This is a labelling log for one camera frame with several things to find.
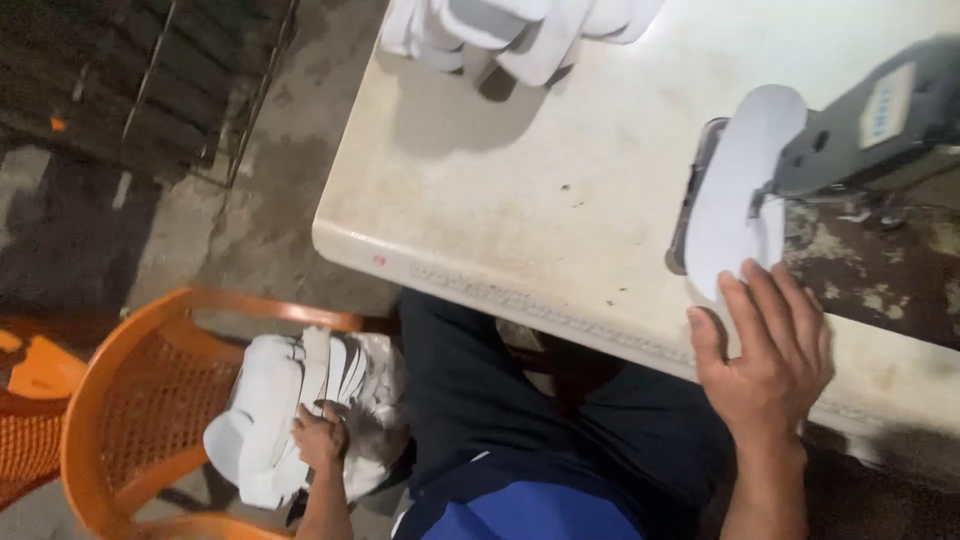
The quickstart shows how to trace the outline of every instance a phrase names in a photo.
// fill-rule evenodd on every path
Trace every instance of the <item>black pants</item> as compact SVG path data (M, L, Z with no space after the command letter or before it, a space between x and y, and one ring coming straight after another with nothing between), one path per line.
M400 318L415 495L485 450L551 453L635 499L648 535L695 530L733 449L700 385L623 362L570 421L523 376L492 316L404 289Z

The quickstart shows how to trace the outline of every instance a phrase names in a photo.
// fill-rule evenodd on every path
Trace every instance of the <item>person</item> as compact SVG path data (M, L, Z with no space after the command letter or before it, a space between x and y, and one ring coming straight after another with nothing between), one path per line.
M624 362L572 420L523 377L491 316L404 290L417 462L394 538L692 537L732 458L721 538L806 538L798 428L832 377L830 330L782 263L741 271L718 280L741 356L692 307L700 385ZM302 409L293 434L315 470L297 538L350 538L348 434L328 407Z

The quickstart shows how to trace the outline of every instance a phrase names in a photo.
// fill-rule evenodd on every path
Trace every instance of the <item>white table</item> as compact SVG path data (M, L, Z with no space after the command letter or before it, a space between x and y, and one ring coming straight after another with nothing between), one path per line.
M704 301L663 257L704 124L765 84L793 86L822 109L910 43L958 31L955 0L666 0L636 43L584 42L551 91L519 86L502 104L469 76L377 52L314 245L346 266L693 379L684 309ZM939 442L906 434L960 438L960 354L830 322L837 377L811 419L868 460L882 460L883 440L884 452L960 474Z

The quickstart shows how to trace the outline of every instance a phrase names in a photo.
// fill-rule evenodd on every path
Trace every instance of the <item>hand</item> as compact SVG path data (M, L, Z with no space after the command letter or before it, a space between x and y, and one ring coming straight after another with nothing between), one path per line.
M290 432L300 447L300 461L315 470L343 460L347 448L347 427L334 406L323 401L323 416L314 416L303 404L297 405L297 418Z
M812 292L782 262L772 276L755 261L718 283L740 336L742 356L726 358L720 331L701 307L687 311L697 378L740 452L799 442L797 428L833 377L830 329Z

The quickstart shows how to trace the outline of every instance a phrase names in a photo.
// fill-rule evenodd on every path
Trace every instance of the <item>blue shirt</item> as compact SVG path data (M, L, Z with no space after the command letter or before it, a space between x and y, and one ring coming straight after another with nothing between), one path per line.
M412 496L394 538L642 538L631 503L615 486L541 454L484 454Z

